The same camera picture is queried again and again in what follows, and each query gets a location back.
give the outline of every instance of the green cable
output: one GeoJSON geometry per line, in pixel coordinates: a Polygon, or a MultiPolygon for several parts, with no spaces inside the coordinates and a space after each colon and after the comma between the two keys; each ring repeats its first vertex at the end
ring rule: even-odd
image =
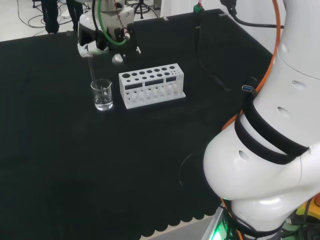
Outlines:
{"type": "Polygon", "coordinates": [[[108,35],[108,33],[106,32],[105,27],[104,27],[104,25],[103,25],[103,23],[102,23],[101,11],[100,11],[100,9],[101,9],[101,0],[98,0],[97,14],[98,14],[98,19],[99,19],[99,23],[100,23],[100,26],[101,26],[101,30],[102,30],[104,36],[105,36],[106,39],[108,39],[109,42],[112,43],[113,45],[122,46],[123,44],[126,43],[127,40],[124,39],[122,42],[117,42],[117,41],[114,41],[114,40],[108,35]]]}

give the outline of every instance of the black table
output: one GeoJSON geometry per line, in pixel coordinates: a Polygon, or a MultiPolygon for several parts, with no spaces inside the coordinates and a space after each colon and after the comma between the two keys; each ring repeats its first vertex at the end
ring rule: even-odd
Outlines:
{"type": "MultiPolygon", "coordinates": [[[[197,65],[192,14],[140,21],[141,57],[118,68],[110,55],[96,58],[96,76],[114,83],[108,112],[95,109],[73,34],[0,43],[2,240],[137,240],[215,213],[219,198],[182,187],[180,167],[241,109],[241,85],[261,80],[271,59],[221,13],[205,13],[198,51],[231,91],[197,65]],[[126,110],[118,73],[174,63],[185,99],[126,110]]],[[[192,174],[187,182],[200,184],[192,174]]]]}

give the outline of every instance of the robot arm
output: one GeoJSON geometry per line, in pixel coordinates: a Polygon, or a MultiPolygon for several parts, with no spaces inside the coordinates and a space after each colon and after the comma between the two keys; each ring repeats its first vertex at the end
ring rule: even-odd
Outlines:
{"type": "MultiPolygon", "coordinates": [[[[91,0],[77,0],[80,3],[91,2],[91,0]]],[[[100,14],[101,21],[108,36],[115,42],[121,42],[124,39],[130,40],[130,33],[133,31],[134,9],[125,5],[125,0],[96,0],[101,1],[100,14]]],[[[98,19],[96,27],[94,25],[92,10],[81,15],[78,28],[78,51],[81,57],[93,57],[108,53],[114,47],[106,39],[103,29],[98,19]]],[[[97,8],[95,7],[95,17],[97,17],[97,8]]]]}
{"type": "Polygon", "coordinates": [[[287,155],[244,113],[237,124],[258,144],[244,142],[233,122],[209,143],[203,163],[214,192],[231,200],[233,213],[260,232],[277,230],[292,211],[320,192],[320,1],[284,4],[285,26],[275,61],[252,105],[273,131],[310,148],[287,164],[267,159],[263,153],[268,151],[287,155]],[[255,151],[257,145],[265,150],[262,154],[255,151]]]}

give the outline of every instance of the white floor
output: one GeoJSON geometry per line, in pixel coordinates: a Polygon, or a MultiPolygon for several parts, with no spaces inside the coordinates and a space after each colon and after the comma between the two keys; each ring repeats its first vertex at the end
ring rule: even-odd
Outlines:
{"type": "MultiPolygon", "coordinates": [[[[32,0],[18,0],[19,2],[19,15],[20,18],[25,22],[28,23],[28,20],[32,17],[37,15],[41,15],[42,13],[33,8],[32,0]]],[[[150,0],[146,0],[145,3],[148,5],[151,2],[150,0]]],[[[68,8],[66,5],[61,7],[62,13],[67,11],[68,8]]],[[[156,18],[155,14],[152,11],[145,13],[143,15],[144,19],[153,19],[156,18]]],[[[20,19],[18,18],[18,5],[17,0],[0,0],[0,42],[2,41],[9,41],[14,39],[21,39],[32,37],[36,35],[45,35],[47,34],[45,30],[45,25],[43,25],[40,21],[43,17],[39,16],[35,19],[30,21],[30,25],[37,26],[41,28],[31,28],[25,24],[23,24],[20,19]]],[[[58,17],[58,22],[65,23],[70,21],[71,19],[64,19],[62,16],[58,17]]],[[[135,16],[135,21],[140,21],[140,16],[135,16]]],[[[67,24],[60,25],[59,32],[66,32],[73,30],[73,23],[69,22],[67,24]]]]}

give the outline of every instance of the white test tube rack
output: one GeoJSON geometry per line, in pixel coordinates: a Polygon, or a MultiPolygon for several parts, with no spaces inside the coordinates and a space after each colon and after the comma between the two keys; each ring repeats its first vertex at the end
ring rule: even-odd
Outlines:
{"type": "Polygon", "coordinates": [[[184,73],[177,63],[119,73],[127,109],[185,98],[184,73]]]}

